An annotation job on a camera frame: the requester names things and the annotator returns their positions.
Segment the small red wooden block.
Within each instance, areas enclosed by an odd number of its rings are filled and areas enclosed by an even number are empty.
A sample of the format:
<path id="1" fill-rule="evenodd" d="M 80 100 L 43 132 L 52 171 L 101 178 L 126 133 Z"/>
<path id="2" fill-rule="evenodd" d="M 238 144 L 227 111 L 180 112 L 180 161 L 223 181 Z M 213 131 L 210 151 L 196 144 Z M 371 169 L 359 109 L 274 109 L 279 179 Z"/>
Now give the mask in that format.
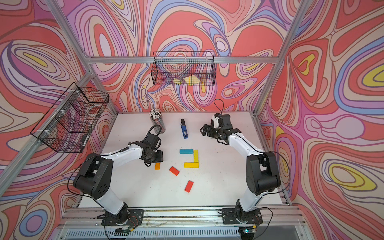
<path id="1" fill-rule="evenodd" d="M 170 167 L 169 171 L 174 174 L 175 176 L 178 176 L 180 171 L 176 169 L 175 167 Z"/>

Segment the teal wooden block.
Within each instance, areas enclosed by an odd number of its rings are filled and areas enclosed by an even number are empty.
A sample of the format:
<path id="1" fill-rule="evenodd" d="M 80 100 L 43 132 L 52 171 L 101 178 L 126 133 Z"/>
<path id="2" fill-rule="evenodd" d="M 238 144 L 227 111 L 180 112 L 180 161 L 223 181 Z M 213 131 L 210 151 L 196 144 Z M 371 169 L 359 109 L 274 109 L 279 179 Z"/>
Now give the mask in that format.
<path id="1" fill-rule="evenodd" d="M 180 149 L 180 154 L 193 154 L 193 149 Z"/>

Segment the lime yellow wooden block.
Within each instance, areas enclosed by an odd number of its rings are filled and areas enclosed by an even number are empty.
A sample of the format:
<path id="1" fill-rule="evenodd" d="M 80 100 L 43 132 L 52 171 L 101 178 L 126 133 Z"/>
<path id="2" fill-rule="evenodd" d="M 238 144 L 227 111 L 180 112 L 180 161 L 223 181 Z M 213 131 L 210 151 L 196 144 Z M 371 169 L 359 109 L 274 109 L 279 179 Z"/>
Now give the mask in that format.
<path id="1" fill-rule="evenodd" d="M 198 162 L 199 162 L 199 151 L 194 150 L 194 163 L 198 163 Z"/>

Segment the golden yellow wooden block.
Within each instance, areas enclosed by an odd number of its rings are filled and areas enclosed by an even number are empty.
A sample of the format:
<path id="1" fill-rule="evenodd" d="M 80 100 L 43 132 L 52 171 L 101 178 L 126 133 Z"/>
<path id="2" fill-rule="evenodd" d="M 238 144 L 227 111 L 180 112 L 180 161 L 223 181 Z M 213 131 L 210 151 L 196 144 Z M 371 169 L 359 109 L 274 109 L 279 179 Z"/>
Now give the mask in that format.
<path id="1" fill-rule="evenodd" d="M 186 162 L 186 163 L 184 163 L 184 167 L 185 168 L 196 168 L 196 169 L 198 169 L 199 168 L 199 163 L 189 163 L 189 162 Z"/>

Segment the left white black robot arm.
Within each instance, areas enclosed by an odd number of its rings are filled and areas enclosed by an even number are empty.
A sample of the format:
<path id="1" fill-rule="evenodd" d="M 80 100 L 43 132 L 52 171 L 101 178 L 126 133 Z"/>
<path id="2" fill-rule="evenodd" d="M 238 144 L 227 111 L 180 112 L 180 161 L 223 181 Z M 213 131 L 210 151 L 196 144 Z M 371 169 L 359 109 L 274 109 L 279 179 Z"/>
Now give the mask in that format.
<path id="1" fill-rule="evenodd" d="M 111 189 L 113 171 L 136 160 L 143 161 L 146 167 L 162 163 L 161 143 L 158 135 L 148 133 L 142 141 L 128 143 L 125 148 L 113 153 L 90 154 L 82 164 L 73 186 L 104 208 L 103 225 L 140 225 L 138 220 L 133 220 L 134 215 L 130 213 L 128 205 Z"/>

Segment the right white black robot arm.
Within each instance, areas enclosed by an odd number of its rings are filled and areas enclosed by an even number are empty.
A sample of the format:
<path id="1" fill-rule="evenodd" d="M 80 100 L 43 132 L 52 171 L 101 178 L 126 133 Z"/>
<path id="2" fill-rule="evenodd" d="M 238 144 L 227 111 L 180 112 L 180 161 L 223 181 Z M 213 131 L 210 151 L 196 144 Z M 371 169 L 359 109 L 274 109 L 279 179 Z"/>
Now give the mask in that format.
<path id="1" fill-rule="evenodd" d="M 228 114 L 216 113 L 209 125 L 203 125 L 200 133 L 231 146 L 246 160 L 248 188 L 234 208 L 219 210 L 224 224 L 261 224 L 259 204 L 266 195 L 275 194 L 275 189 L 281 185 L 276 155 L 259 149 L 247 140 L 239 129 L 233 127 Z"/>

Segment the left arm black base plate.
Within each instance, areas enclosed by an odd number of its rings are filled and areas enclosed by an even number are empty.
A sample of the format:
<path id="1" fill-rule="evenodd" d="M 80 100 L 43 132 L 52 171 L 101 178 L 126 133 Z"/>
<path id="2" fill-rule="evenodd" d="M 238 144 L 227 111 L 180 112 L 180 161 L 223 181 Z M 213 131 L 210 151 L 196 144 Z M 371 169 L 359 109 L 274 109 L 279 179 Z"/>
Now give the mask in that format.
<path id="1" fill-rule="evenodd" d="M 141 226 L 144 219 L 143 209 L 122 210 L 118 215 L 105 212 L 102 217 L 102 226 Z"/>

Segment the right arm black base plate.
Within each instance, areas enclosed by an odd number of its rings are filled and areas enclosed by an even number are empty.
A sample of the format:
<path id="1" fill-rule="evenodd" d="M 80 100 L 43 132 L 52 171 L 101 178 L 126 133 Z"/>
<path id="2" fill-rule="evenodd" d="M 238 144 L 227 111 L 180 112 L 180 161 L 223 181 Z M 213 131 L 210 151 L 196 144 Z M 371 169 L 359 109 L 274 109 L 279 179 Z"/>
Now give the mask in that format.
<path id="1" fill-rule="evenodd" d="M 251 224 L 259 226 L 263 223 L 263 218 L 260 209 L 255 209 L 250 212 L 244 212 L 240 208 L 224 208 L 219 209 L 218 213 L 222 216 L 224 225 L 234 224 Z"/>

